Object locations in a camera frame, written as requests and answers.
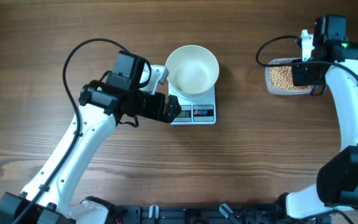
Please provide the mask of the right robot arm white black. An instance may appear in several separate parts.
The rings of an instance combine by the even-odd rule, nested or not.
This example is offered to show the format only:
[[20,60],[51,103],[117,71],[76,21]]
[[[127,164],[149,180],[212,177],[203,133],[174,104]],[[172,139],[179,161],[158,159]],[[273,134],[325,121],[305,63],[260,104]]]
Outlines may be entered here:
[[283,212],[296,221],[358,209],[358,43],[346,35],[346,16],[317,18],[303,31],[301,59],[292,60],[293,84],[331,90],[341,133],[341,149],[318,172],[316,183],[286,194]]

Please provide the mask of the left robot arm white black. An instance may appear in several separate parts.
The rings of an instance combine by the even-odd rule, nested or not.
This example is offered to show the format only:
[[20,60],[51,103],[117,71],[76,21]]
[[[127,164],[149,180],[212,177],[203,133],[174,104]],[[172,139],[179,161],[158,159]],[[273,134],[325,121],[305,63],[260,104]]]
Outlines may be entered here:
[[87,197],[72,206],[75,190],[94,154],[123,115],[171,123],[181,107],[156,88],[168,76],[161,65],[120,51],[100,80],[86,84],[66,133],[40,172],[19,195],[0,199],[0,223],[114,223],[114,204]]

